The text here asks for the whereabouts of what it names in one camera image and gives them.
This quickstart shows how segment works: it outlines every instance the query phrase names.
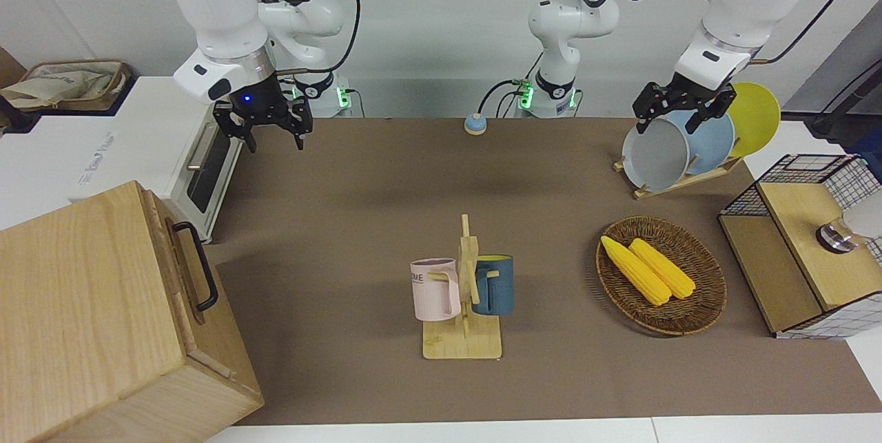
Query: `wooden crate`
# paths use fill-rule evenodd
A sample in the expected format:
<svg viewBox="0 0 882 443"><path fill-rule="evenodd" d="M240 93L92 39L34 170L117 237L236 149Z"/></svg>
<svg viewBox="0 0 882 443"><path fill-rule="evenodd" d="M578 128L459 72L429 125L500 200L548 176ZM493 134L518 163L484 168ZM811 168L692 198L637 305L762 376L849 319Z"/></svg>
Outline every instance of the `wooden crate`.
<svg viewBox="0 0 882 443"><path fill-rule="evenodd" d="M854 203L879 183L852 157L822 157L786 156L719 215L778 337L841 338L882 324L879 256L867 246L832 254L815 236L841 216L840 201Z"/></svg>
<svg viewBox="0 0 882 443"><path fill-rule="evenodd" d="M201 442L263 405L172 223L130 182L0 232L0 442Z"/></svg>

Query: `wicker basket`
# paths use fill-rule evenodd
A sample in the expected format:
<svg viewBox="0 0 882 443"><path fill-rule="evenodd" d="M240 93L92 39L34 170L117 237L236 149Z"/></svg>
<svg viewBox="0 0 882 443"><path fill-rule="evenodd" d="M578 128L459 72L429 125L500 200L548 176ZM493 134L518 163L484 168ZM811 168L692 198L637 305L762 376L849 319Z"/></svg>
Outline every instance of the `wicker basket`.
<svg viewBox="0 0 882 443"><path fill-rule="evenodd" d="M122 61L112 59L90 61L59 61L54 63L39 63L28 70L20 81L38 76L47 72L68 72L68 70L89 70L89 72L113 73L110 82L101 91L101 95L92 99L65 99L52 107L23 107L22 112L36 112L45 110L56 111L105 111L113 107L116 98L123 89L124 82L132 78L132 71Z"/></svg>
<svg viewBox="0 0 882 443"><path fill-rule="evenodd" d="M598 243L595 264L599 280L613 304L628 318L671 336L699 333L719 319L726 308L726 280L711 252L683 227L655 217L637 216L607 227L604 235L626 246L634 238L643 238L683 269L696 284L689 298L671 298L661 306L649 304Z"/></svg>

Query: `oven window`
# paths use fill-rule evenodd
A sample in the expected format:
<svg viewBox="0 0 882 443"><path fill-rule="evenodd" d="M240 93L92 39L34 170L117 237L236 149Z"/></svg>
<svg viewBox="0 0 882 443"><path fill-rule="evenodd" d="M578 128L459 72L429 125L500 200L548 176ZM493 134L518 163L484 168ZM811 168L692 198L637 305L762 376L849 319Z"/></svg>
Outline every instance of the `oven window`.
<svg viewBox="0 0 882 443"><path fill-rule="evenodd" d="M221 176L223 163L227 160L230 139L226 135L215 135L212 147L208 151L208 158L201 170L195 171L189 180L187 196L193 201L196 208L202 214L208 210L208 202L214 194L214 186L217 185L218 177Z"/></svg>

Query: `black metal handle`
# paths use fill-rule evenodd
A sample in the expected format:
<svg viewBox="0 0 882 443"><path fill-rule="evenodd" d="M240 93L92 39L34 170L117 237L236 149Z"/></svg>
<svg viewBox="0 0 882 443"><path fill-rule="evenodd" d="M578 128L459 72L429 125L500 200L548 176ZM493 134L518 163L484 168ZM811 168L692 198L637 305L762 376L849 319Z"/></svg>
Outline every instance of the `black metal handle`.
<svg viewBox="0 0 882 443"><path fill-rule="evenodd" d="M208 298L204 302L196 305L196 310L200 312L207 311L212 305L218 302L218 286L214 283L214 275L211 267L208 265L208 258L205 257L205 250L202 248L202 242L199 240L199 232L196 227L188 220L181 223L174 223L171 227L172 231L179 232L183 229L189 230L190 236L193 237L193 243L196 245L196 253L199 254L199 264L202 264L202 271L205 273L205 282L208 283Z"/></svg>

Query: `corn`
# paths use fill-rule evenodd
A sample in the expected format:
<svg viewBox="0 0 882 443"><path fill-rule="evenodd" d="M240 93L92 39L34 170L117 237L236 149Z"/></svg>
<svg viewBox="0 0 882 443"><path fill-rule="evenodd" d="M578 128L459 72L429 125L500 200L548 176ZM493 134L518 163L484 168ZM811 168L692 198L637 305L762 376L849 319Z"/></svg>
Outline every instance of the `corn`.
<svg viewBox="0 0 882 443"><path fill-rule="evenodd" d="M686 275L677 264L671 262L664 254L640 238L634 239L628 247L650 269L655 271L664 284L677 298L687 298L695 291L695 282Z"/></svg>
<svg viewBox="0 0 882 443"><path fill-rule="evenodd" d="M634 285L652 305L666 304L670 300L670 289L653 273L642 260L632 254L621 243L608 236L601 236L607 255L629 282Z"/></svg>

